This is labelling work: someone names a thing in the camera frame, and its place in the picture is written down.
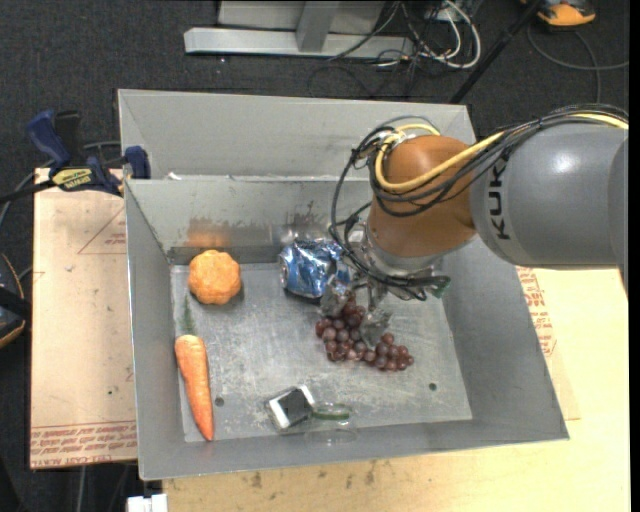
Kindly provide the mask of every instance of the yellow label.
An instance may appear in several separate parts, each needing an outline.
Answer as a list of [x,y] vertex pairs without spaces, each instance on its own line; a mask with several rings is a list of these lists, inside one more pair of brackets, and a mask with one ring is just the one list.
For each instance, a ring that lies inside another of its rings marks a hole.
[[81,183],[88,183],[91,181],[91,169],[88,168],[73,168],[69,167],[61,169],[51,180],[56,185],[68,185],[65,188],[73,188]]

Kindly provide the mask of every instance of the red grape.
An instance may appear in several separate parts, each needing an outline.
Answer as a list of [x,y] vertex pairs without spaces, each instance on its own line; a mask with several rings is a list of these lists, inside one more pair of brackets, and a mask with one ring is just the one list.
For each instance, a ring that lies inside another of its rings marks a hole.
[[351,328],[360,327],[360,322],[362,321],[360,319],[360,315],[353,314],[353,315],[347,316],[346,318],[347,318],[346,322],[349,327]]
[[336,333],[336,341],[339,343],[343,343],[349,339],[349,331],[347,329],[340,329]]
[[353,349],[364,354],[367,351],[367,344],[364,341],[357,341],[353,344]]
[[324,332],[324,324],[322,323],[322,320],[318,320],[316,322],[316,336],[318,338],[321,338],[323,332]]
[[385,332],[380,339],[387,345],[392,345],[395,337],[390,332]]
[[322,333],[322,340],[325,342],[335,340],[337,333],[338,331],[336,331],[334,327],[327,327]]
[[385,356],[379,356],[376,358],[375,365],[377,368],[384,370],[385,366],[387,366],[387,358]]
[[398,347],[396,347],[395,345],[391,345],[389,347],[389,350],[387,351],[387,357],[389,359],[396,360],[398,359],[399,355],[400,355],[400,351],[398,350]]
[[368,349],[365,351],[364,356],[362,356],[362,359],[364,359],[367,363],[373,363],[376,360],[376,353],[374,350]]
[[334,340],[330,340],[324,344],[324,348],[327,352],[335,352],[338,348],[338,344]]
[[386,345],[385,343],[378,343],[376,345],[376,352],[378,353],[379,356],[386,356],[387,353],[389,352],[389,345]]

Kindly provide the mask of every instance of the yellow cable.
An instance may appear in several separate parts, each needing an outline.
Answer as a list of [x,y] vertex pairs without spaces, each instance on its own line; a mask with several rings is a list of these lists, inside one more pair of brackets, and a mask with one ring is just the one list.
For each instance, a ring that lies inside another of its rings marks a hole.
[[[616,119],[614,117],[605,115],[605,114],[582,114],[582,113],[576,113],[576,114],[571,114],[573,117],[582,117],[585,119],[594,119],[596,121],[600,121],[602,123],[605,124],[609,124],[611,126],[615,126],[617,128],[622,128],[624,130],[628,130],[629,129],[629,124],[625,123],[624,121],[621,121],[619,119]],[[500,137],[502,137],[502,135],[504,134],[504,132],[498,132],[498,133],[494,133],[493,135],[487,137],[486,139],[474,144],[473,146],[469,146],[467,149],[465,149],[464,151],[458,153],[457,155],[449,158],[448,160],[446,160],[445,162],[441,163],[440,165],[437,165],[436,167],[434,167],[433,169],[431,169],[429,172],[418,176],[417,178],[414,178],[410,181],[405,181],[404,183],[390,183],[389,181],[387,181],[384,177],[384,173],[383,173],[383,169],[382,169],[382,159],[385,156],[385,152],[382,150],[382,148],[384,148],[386,145],[391,144],[392,142],[394,142],[395,140],[401,139],[405,134],[404,132],[406,130],[413,130],[413,129],[422,129],[425,130],[427,132],[430,132],[434,135],[440,135],[440,133],[433,127],[427,126],[427,125],[423,125],[423,124],[408,124],[408,125],[404,125],[404,126],[400,126],[397,128],[397,130],[388,135],[384,141],[381,144],[381,149],[378,151],[378,154],[376,155],[376,160],[375,160],[375,173],[376,173],[376,180],[378,181],[378,183],[380,184],[380,186],[386,190],[387,192],[396,192],[399,194],[402,194],[404,192],[407,192],[409,190],[413,190],[417,187],[420,187],[421,185],[424,185],[426,182],[428,182],[429,180],[435,178],[436,176],[439,176],[440,174],[442,174],[443,172],[445,172],[449,167],[452,167],[456,164],[458,164],[460,161],[464,160],[465,158],[472,156],[476,153],[478,153],[479,151],[482,151],[484,148],[486,148],[487,146],[489,146],[490,144],[492,144],[494,141],[496,141],[497,139],[499,139]]]
[[611,126],[615,126],[616,128],[622,128],[623,130],[629,129],[629,124],[617,119],[615,117],[611,117],[605,114],[571,114],[573,117],[584,117],[586,119],[595,119],[596,121],[601,121],[605,124],[610,124]]
[[440,135],[438,130],[428,124],[405,124],[403,126],[398,126],[398,128],[395,129],[396,132],[404,132],[407,130],[424,130],[425,132],[429,132],[434,135]]
[[[423,174],[422,176],[418,176],[417,178],[414,178],[410,181],[405,181],[404,183],[390,183],[385,179],[382,171],[382,158],[384,157],[385,153],[384,151],[380,150],[376,155],[376,161],[375,161],[376,180],[378,181],[380,186],[387,192],[396,192],[396,193],[402,194],[403,192],[407,192],[421,185],[424,185],[427,181],[445,172],[449,167],[456,165],[461,160],[464,160],[465,158],[471,155],[474,155],[475,153],[478,153],[479,151],[483,150],[484,148],[492,144],[494,141],[502,137],[503,134],[504,132],[494,133],[493,135],[478,142],[477,144],[474,144],[473,146],[469,146],[464,151],[461,151],[457,155],[449,158],[449,160],[446,160],[440,165],[437,165],[436,167],[431,169],[429,172]],[[390,137],[391,135],[383,141],[382,146],[384,146],[387,143],[387,140]]]

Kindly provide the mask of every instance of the bin floor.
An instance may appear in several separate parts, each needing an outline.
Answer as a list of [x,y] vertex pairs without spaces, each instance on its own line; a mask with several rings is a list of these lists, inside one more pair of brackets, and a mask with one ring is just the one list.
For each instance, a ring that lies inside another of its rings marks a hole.
[[[314,331],[316,303],[280,285],[277,264],[242,265],[242,291],[224,306],[203,305],[187,286],[188,266],[173,266],[176,335],[197,334],[207,346],[216,439],[278,435],[264,401],[306,384],[317,401],[348,402],[358,428],[471,419],[442,302],[388,296],[390,331],[415,364],[382,372],[364,362],[330,362]],[[364,297],[358,303],[366,305]],[[186,441],[200,441],[179,380]]]

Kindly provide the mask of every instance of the grapes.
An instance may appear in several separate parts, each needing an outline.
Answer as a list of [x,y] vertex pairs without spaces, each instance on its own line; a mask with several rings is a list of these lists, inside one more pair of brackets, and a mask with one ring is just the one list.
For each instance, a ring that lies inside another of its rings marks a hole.
[[333,340],[331,340],[331,341],[327,341],[327,342],[324,344],[324,348],[325,348],[325,350],[326,350],[327,352],[335,352],[335,351],[336,351],[336,349],[338,348],[338,344],[337,344],[335,341],[333,341]]
[[405,371],[415,361],[405,345],[395,345],[395,336],[385,332],[373,348],[362,340],[360,324],[367,313],[350,298],[335,317],[325,316],[315,323],[315,333],[324,342],[327,359],[332,362],[364,361],[385,372]]
[[347,341],[350,337],[349,331],[347,329],[340,329],[337,333],[336,333],[336,341],[340,342],[340,343],[344,343],[345,341]]
[[389,345],[386,343],[379,342],[376,345],[376,353],[379,356],[386,356],[389,353]]
[[360,327],[361,319],[359,315],[353,314],[347,317],[346,322],[347,322],[347,325],[353,329],[356,327]]
[[364,353],[364,356],[362,356],[362,359],[364,359],[367,363],[373,363],[376,360],[376,357],[378,357],[375,353],[374,350],[367,350]]
[[331,341],[336,339],[338,331],[334,327],[327,327],[322,333],[322,341]]
[[353,348],[356,352],[362,352],[364,354],[367,350],[367,344],[364,341],[357,341],[353,344]]
[[390,332],[385,332],[380,339],[387,345],[392,345],[395,337]]
[[387,366],[387,358],[385,356],[378,356],[375,360],[376,368],[384,370],[384,367]]
[[399,355],[400,355],[400,351],[398,350],[398,347],[396,347],[395,345],[391,345],[387,350],[387,357],[393,361],[398,359]]

